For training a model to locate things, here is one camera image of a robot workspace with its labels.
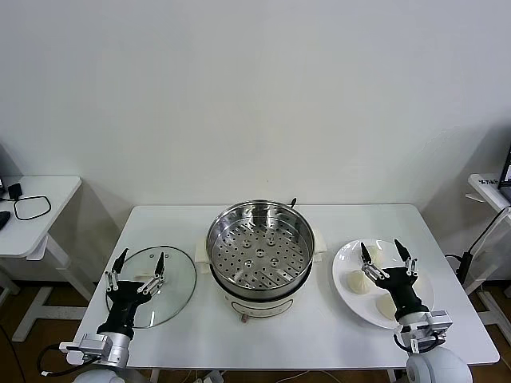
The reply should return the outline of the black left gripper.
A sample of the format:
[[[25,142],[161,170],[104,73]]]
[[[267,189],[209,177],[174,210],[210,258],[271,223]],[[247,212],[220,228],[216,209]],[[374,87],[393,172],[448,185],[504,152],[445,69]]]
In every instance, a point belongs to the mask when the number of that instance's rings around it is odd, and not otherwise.
[[[149,302],[165,282],[164,252],[156,264],[154,275],[145,283],[119,281],[118,277],[125,263],[129,249],[125,248],[115,259],[110,270],[105,272],[106,295],[112,301],[106,322],[97,328],[98,334],[133,334],[134,318],[140,305]]]

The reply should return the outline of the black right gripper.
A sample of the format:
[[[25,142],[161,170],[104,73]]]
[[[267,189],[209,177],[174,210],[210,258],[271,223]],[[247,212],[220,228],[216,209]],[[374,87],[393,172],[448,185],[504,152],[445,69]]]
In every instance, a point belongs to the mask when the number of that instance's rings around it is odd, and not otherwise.
[[[394,245],[404,265],[382,270],[374,265],[365,243],[361,242],[362,272],[372,282],[377,282],[377,287],[390,293],[396,307],[394,315],[396,319],[408,314],[426,312],[427,306],[422,304],[422,300],[416,295],[413,288],[418,278],[418,259],[413,258],[408,249],[397,239],[394,240]]]

